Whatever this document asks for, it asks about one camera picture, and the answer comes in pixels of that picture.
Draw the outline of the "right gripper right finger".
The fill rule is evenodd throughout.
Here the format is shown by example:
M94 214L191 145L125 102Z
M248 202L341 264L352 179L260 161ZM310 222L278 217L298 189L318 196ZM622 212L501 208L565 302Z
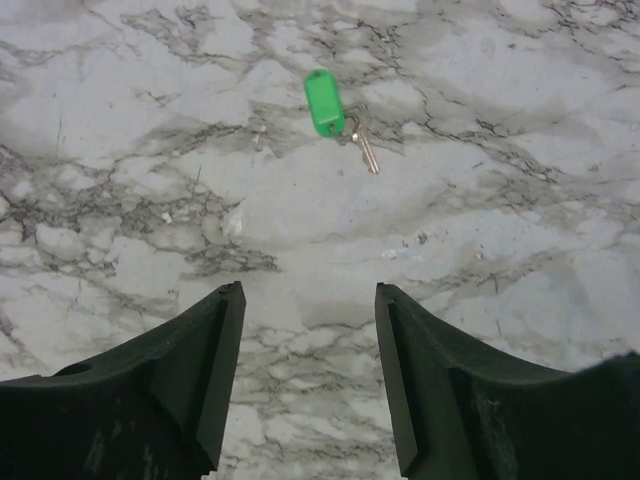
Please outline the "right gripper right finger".
M407 479L635 479L639 357L570 373L493 348L379 284L375 320Z

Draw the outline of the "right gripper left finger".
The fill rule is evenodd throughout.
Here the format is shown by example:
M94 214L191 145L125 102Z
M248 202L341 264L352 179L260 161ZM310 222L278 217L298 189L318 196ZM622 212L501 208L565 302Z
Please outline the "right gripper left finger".
M1 385L5 479L199 479L218 468L246 299L219 287L51 376Z

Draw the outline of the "green tagged key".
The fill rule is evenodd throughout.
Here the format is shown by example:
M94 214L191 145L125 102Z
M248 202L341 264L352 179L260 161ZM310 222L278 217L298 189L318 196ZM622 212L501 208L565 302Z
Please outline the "green tagged key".
M364 102L345 105L336 78L326 69L316 69L307 75L304 92L316 132L325 138L355 143L368 171L379 174L380 166L369 139L372 117L367 105Z

